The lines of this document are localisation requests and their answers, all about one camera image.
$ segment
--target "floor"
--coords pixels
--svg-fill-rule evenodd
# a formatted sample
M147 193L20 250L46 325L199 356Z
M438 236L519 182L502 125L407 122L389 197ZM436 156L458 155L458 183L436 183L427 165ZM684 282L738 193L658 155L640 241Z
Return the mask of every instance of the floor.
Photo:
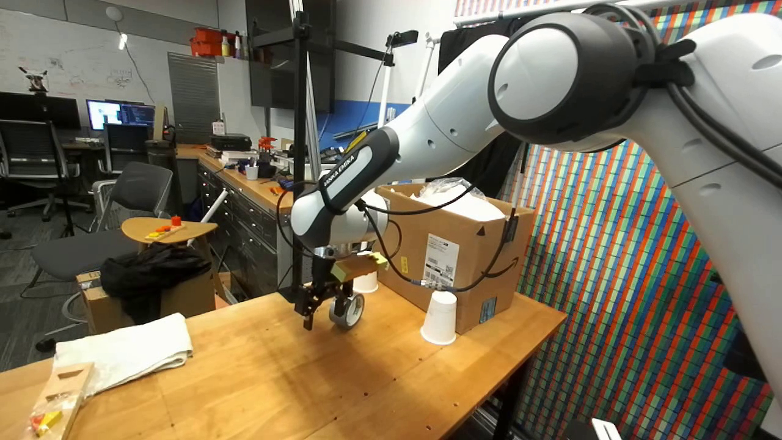
M74 214L75 225L86 225L90 214ZM41 210L23 210L17 217L8 217L0 210L0 232L8 231L12 238L0 241L0 373L16 370L52 352L35 348L49 331L69 325L61 316L61 307L79 286L75 282L58 282L46 275L30 282L36 275L31 250L64 231L64 215L57 214L49 224L41 221ZM86 325L79 325L61 337L80 337Z

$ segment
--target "office chair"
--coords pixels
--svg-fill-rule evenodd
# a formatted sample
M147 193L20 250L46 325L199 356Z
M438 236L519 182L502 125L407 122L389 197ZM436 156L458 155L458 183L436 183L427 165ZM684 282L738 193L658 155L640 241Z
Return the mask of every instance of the office chair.
M171 182L171 170L141 162L129 162L117 182L96 182L96 198L108 197L106 203L96 202L96 206L101 209L96 232L45 242L31 252L35 263L45 275L75 282L79 275L97 271L106 259L140 252L140 244L128 241L119 225L133 215L162 217L167 214ZM75 323L45 332L45 337L36 342L36 349L49 352L57 335L69 332L79 323L86 323L72 313L72 307L79 299L80 292L72 294L61 307L61 313Z
M106 125L102 171L117 177L129 162L147 162L150 127Z
M0 121L0 180L46 191L41 202L9 206L9 215L45 206L41 217L49 221L61 203L72 232L72 209L90 210L90 206L72 202L79 197L79 167L69 167L52 122Z

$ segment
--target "checkered pattern backdrop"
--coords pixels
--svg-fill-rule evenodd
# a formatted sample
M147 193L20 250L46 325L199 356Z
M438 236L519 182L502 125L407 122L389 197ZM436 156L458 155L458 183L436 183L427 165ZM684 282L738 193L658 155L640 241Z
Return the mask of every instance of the checkered pattern backdrop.
M459 0L455 18L546 0ZM651 11L666 43L782 2ZM628 437L751 437L769 386L723 367L738 319L714 266L639 145L603 155L534 148L508 202L537 210L520 292L564 312L536 357L519 420L537 437L613 420Z

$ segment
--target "table leg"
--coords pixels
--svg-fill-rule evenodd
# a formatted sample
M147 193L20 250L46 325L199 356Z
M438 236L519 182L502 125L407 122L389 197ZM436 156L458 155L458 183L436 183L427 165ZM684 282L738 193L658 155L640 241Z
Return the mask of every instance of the table leg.
M512 435L512 423L515 418L515 407L519 407L519 397L520 397L520 385L529 374L529 362L520 365L512 380L496 392L502 409L496 417L496 425L493 425L493 440L506 440Z

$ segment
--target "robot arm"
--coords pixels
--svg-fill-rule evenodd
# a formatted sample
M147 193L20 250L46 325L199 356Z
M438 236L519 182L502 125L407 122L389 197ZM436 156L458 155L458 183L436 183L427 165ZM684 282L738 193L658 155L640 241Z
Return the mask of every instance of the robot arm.
M361 242L369 225L354 203L369 188L452 171L504 129L558 150L635 139L673 186L782 397L782 22L738 16L688 40L659 51L640 12L607 6L486 37L297 202L293 232L308 248Z

